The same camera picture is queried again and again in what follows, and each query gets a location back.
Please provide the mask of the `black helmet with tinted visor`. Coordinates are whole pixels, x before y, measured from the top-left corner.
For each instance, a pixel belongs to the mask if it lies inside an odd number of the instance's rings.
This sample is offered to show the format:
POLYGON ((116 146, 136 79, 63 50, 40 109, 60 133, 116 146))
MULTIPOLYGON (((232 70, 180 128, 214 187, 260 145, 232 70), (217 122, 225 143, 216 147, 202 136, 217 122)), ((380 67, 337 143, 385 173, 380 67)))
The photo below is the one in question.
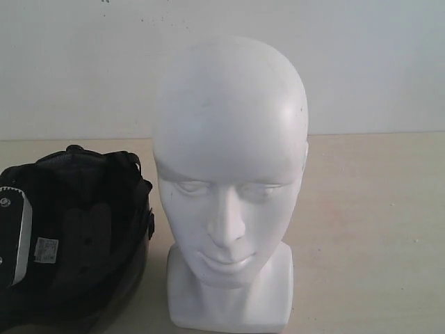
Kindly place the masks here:
POLYGON ((80 145, 1 172, 1 332, 91 333, 140 283, 154 232, 137 154, 80 145))

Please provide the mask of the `white mannequin head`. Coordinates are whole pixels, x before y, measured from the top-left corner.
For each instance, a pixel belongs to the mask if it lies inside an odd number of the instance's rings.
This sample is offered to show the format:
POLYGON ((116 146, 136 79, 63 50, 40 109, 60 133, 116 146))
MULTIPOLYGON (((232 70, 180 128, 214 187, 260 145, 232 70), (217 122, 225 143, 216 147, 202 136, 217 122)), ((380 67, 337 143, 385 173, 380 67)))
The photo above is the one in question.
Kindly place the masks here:
POLYGON ((246 301, 280 249, 307 161, 305 88, 264 42, 217 37, 175 56, 153 153, 175 245, 209 305, 246 301))

